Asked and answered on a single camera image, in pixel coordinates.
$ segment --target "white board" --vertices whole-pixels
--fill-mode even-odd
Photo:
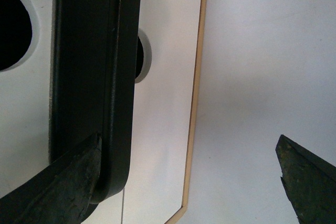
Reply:
[[[181,207],[201,0],[141,0],[151,69],[135,85],[124,224],[165,223]]]

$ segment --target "white wall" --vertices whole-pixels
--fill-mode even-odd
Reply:
[[[179,224],[294,224],[280,134],[336,165],[335,0],[208,0],[190,203]]]

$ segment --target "wooden trim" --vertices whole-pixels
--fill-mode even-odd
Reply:
[[[196,115],[197,115],[199,78],[201,75],[205,10],[206,10],[206,0],[201,0],[201,7],[199,10],[200,11],[200,21],[198,23],[194,84],[193,84],[192,104],[191,104],[191,112],[190,112],[190,124],[189,124],[189,134],[188,134],[187,156],[186,156],[186,163],[185,163],[182,205],[181,205],[181,208],[165,224],[177,223],[178,220],[187,211],[187,206],[188,206],[190,175],[191,175],[193,148],[194,148],[195,124],[196,124]]]

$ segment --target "wooden strip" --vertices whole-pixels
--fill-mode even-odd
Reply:
[[[193,158],[193,148],[194,148],[195,125],[196,125],[196,116],[197,116],[198,90],[200,86],[199,79],[201,76],[205,13],[206,13],[206,0],[201,0],[200,21],[198,23],[194,84],[193,84],[193,95],[192,95],[192,104],[191,104],[191,112],[190,112],[190,124],[189,124],[189,134],[188,134],[187,156],[186,156],[186,163],[185,163],[182,205],[181,205],[181,208],[165,224],[177,223],[178,220],[187,211],[188,198],[189,198],[190,175],[191,175],[191,166],[192,166],[192,158]]]

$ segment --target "black handle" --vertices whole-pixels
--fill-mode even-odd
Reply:
[[[128,178],[139,10],[140,0],[56,0],[50,161],[100,133],[93,204]]]

